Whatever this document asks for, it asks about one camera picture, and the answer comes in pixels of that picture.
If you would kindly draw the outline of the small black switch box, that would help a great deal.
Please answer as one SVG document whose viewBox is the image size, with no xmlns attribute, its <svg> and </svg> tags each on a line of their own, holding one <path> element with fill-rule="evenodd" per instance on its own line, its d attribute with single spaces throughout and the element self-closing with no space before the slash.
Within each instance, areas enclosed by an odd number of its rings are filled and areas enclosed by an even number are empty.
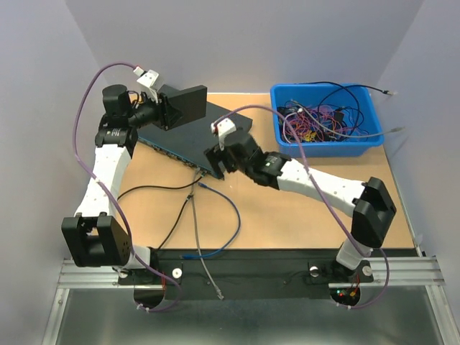
<svg viewBox="0 0 460 345">
<path fill-rule="evenodd" d="M 184 92 L 183 113 L 185 123 L 202 119 L 206 116 L 208 88 L 203 85 L 181 90 Z"/>
</svg>

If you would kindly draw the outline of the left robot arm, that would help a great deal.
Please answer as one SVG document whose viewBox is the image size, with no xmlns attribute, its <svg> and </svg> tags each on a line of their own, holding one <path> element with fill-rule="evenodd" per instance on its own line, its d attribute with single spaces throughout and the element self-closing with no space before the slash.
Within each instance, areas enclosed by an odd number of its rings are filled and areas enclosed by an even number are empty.
<svg viewBox="0 0 460 345">
<path fill-rule="evenodd" d="M 95 137 L 93 168 L 81 167 L 90 175 L 83 200 L 74 216 L 63 219 L 61 230 L 75 264 L 79 267 L 113 267 L 135 270 L 145 283 L 160 274 L 157 255 L 151 247 L 134 245 L 127 221 L 117 201 L 121 181 L 138 142 L 137 130 L 152 123 L 154 104 L 135 109 L 126 86 L 116 84 L 102 90 L 105 113 Z"/>
</svg>

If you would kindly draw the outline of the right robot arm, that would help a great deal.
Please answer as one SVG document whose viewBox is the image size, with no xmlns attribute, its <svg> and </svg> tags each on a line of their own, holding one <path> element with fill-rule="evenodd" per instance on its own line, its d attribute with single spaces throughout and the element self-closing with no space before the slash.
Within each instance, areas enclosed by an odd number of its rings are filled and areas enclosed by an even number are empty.
<svg viewBox="0 0 460 345">
<path fill-rule="evenodd" d="M 227 134 L 204 154 L 219 178 L 239 171 L 258 185 L 323 201 L 332 211 L 351 217 L 347 239 L 331 262 L 332 275 L 338 280 L 348 280 L 363 259 L 382 247 L 397 212 L 380 179 L 348 180 L 307 168 L 289 155 L 263 151 L 241 129 Z"/>
</svg>

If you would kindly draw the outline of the blue plastic bin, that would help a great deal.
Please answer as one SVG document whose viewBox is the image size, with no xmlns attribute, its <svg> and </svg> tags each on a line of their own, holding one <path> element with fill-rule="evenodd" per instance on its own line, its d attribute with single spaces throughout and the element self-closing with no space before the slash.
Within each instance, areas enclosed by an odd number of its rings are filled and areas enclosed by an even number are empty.
<svg viewBox="0 0 460 345">
<path fill-rule="evenodd" d="M 271 87 L 279 151 L 292 157 L 358 157 L 383 144 L 385 135 L 370 91 L 360 84 L 279 83 Z"/>
</svg>

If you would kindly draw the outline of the large black network switch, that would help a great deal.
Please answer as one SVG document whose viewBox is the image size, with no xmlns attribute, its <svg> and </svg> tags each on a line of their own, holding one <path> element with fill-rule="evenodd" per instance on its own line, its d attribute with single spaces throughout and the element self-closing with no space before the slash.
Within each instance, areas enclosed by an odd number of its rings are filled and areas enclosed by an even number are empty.
<svg viewBox="0 0 460 345">
<path fill-rule="evenodd" d="M 153 124 L 144 126 L 138 130 L 138 141 L 169 158 L 218 178 L 205 151 L 219 143 L 211 133 L 211 123 L 227 113 L 228 109 L 208 102 L 205 117 L 168 131 Z"/>
</svg>

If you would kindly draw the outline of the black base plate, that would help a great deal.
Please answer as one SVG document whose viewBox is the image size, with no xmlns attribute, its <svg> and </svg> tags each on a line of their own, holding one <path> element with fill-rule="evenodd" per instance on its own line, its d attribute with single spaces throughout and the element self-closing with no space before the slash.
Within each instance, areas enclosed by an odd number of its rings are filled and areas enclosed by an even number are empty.
<svg viewBox="0 0 460 345">
<path fill-rule="evenodd" d="M 148 270 L 123 272 L 118 283 L 133 286 L 138 301 L 213 300 L 220 288 L 225 300 L 333 298 L 356 305 L 360 287 L 374 280 L 368 260 L 354 271 L 335 263 L 334 249 L 226 249 L 203 259 L 190 252 L 162 249 L 156 253 L 159 270 L 168 282 Z"/>
</svg>

